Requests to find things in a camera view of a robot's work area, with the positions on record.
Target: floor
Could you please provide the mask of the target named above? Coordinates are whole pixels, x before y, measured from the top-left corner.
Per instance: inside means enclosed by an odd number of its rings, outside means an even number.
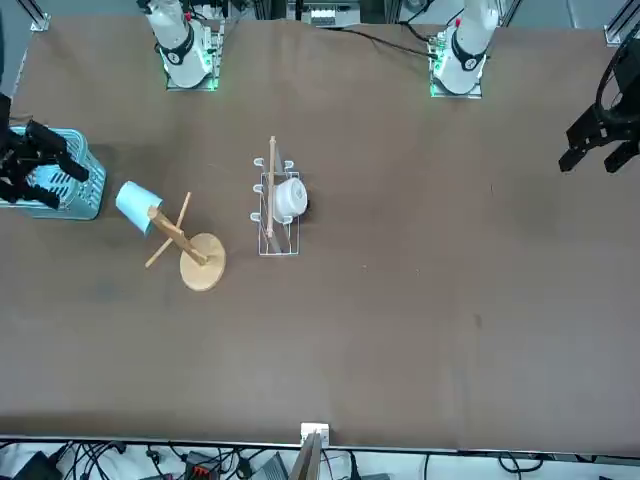
[[[0,475],[14,476],[23,465],[37,451],[42,451],[46,455],[51,455],[58,450],[63,444],[49,443],[23,443],[10,445],[0,452]],[[66,474],[70,471],[74,463],[74,452],[69,450],[62,460],[58,463],[58,469]],[[153,446],[153,451],[160,455],[160,463],[158,468],[162,474],[173,474],[173,478],[179,478],[184,473],[184,466],[181,460],[168,447]],[[178,454],[187,453],[191,449],[186,447],[175,447]],[[195,451],[215,457],[218,455],[217,449],[214,448],[194,448]],[[267,450],[258,453],[256,450],[247,449],[242,452],[244,458],[248,458],[256,453],[251,461],[251,466],[256,472],[266,461],[268,461],[278,450]],[[147,446],[129,445],[124,454],[119,454],[116,450],[110,450],[100,457],[100,466],[104,470],[109,480],[135,480],[145,479],[158,475],[152,461],[146,454]],[[228,449],[223,449],[223,457]],[[297,452],[291,450],[280,450],[284,466],[287,472],[291,472],[296,460]],[[327,467],[326,461],[320,466],[319,480],[341,480],[349,478],[351,473],[351,460],[349,454],[344,451],[327,450],[327,459],[331,465]],[[510,474],[503,470],[497,459],[483,458],[479,456],[457,457],[450,455],[429,456],[427,475],[424,475],[426,455],[423,454],[402,454],[402,453],[372,453],[372,452],[356,452],[355,453],[358,472],[366,480],[366,475],[387,474],[393,480],[417,480],[429,478],[430,480],[454,480],[468,478],[482,478],[484,480],[511,480],[516,479],[516,475]],[[616,462],[614,459],[607,459],[608,462]],[[225,462],[224,468],[230,470],[233,465]],[[535,460],[519,460],[521,468],[530,468],[538,462]],[[507,466],[511,466],[508,460],[505,460]],[[84,470],[85,462],[81,460],[77,464],[78,477],[80,472]],[[616,465],[611,463],[575,463],[566,461],[545,461],[542,467],[533,472],[523,474],[524,480],[555,480],[555,479],[593,479],[597,480],[599,476],[604,476],[612,480],[631,480],[640,476],[640,466]],[[233,475],[223,475],[224,480],[237,478]],[[91,472],[91,479],[99,480],[100,476],[97,469]]]

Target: metal bracket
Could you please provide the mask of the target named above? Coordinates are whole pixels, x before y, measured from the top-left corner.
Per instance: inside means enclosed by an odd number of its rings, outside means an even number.
[[[46,32],[49,30],[49,24],[51,23],[51,15],[48,13],[43,13],[42,18],[40,18],[37,22],[31,23],[31,31],[32,32]]]
[[[609,47],[617,47],[627,33],[640,21],[640,0],[627,0],[604,26],[604,38]]]
[[[322,448],[329,446],[329,424],[328,423],[301,423],[300,424],[300,443],[304,444],[309,435],[314,433],[320,434]]]

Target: white mount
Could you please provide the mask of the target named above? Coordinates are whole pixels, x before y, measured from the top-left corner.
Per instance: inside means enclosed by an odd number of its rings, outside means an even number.
[[[441,66],[434,71],[434,77],[449,92],[465,95],[476,86],[499,18],[494,0],[465,1],[459,26],[445,31]]]

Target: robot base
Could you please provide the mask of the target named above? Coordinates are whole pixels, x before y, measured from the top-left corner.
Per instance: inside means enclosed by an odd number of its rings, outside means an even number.
[[[224,43],[224,18],[220,19],[220,27],[217,32],[211,27],[204,27],[204,42],[206,50],[204,52],[205,62],[210,63],[212,71],[202,81],[191,88],[183,88],[175,84],[167,74],[166,88],[169,92],[215,92],[220,84],[220,64],[222,63],[222,46]]]
[[[456,95],[451,93],[449,90],[444,88],[442,84],[435,78],[435,71],[438,70],[442,65],[442,58],[445,55],[446,48],[446,30],[442,32],[438,32],[436,38],[433,43],[429,43],[429,53],[435,53],[438,55],[438,60],[429,59],[429,94],[432,97],[454,97],[454,98],[482,98],[482,87],[480,85],[480,78],[482,77],[482,72],[480,72],[480,77],[478,78],[478,83],[473,89],[465,93],[464,95]]]

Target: wooden peg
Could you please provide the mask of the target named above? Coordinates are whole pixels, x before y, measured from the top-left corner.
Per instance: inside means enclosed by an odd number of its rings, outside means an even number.
[[[182,225],[182,220],[184,220],[184,216],[187,213],[187,206],[189,205],[189,200],[191,199],[191,192],[187,192],[187,196],[184,198],[184,203],[182,204],[182,208],[180,209],[180,215],[178,216],[178,221],[176,222],[176,227],[180,228]],[[165,242],[160,246],[156,253],[154,253],[147,263],[144,264],[145,268],[149,268],[151,265],[155,263],[155,261],[164,253],[164,251],[169,248],[169,245],[173,243],[171,238],[167,238]]]
[[[187,237],[185,237],[184,232],[171,223],[157,207],[149,207],[147,214],[153,224],[173,240],[194,262],[200,266],[206,265],[208,260],[207,256],[196,250]]]
[[[276,137],[269,140],[269,176],[267,193],[267,237],[273,237],[273,183],[274,169],[276,164]]]

